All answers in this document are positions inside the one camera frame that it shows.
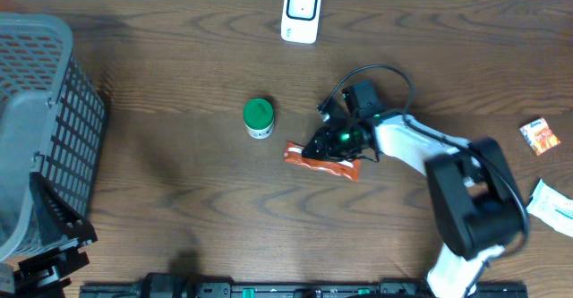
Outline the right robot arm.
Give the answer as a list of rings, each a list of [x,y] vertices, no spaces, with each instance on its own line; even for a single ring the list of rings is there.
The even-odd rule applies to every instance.
[[[322,164],[351,164],[365,158],[394,158],[425,177],[442,246],[420,281],[393,281],[379,297],[511,297],[519,285],[481,286],[485,268],[508,255],[530,222],[517,183],[499,143],[467,140],[419,123],[405,109],[390,109],[371,81],[342,90],[340,105],[319,105],[324,126],[304,146],[302,157]]]

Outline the orange chocolate bar wrapper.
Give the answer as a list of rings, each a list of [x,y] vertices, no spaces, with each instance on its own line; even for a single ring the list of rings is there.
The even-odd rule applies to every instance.
[[[304,158],[302,151],[304,147],[289,141],[283,151],[283,161],[302,166],[312,171],[319,171],[329,175],[341,176],[353,182],[357,182],[360,176],[362,162],[360,159],[354,161],[329,162],[317,159]]]

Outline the orange Kleenex tissue pack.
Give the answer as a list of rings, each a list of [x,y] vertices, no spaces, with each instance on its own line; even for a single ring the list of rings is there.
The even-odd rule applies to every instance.
[[[560,140],[542,117],[521,126],[520,132],[536,156],[560,145]]]

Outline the light blue wet wipes pack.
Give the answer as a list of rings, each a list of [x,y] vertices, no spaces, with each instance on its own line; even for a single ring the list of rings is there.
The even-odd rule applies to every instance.
[[[526,211],[555,231],[572,237],[572,199],[547,185],[542,179],[535,186]]]

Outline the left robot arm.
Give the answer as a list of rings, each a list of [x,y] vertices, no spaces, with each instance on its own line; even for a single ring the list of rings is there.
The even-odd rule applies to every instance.
[[[91,222],[66,203],[40,173],[30,175],[31,221],[42,252],[1,273],[3,297],[63,297],[68,278],[90,261],[79,249],[98,240]]]

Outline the green lid white jar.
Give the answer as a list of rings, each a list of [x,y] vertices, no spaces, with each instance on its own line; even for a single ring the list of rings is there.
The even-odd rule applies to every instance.
[[[254,139],[266,139],[273,133],[274,109],[263,98],[254,98],[245,104],[243,119],[248,134]]]

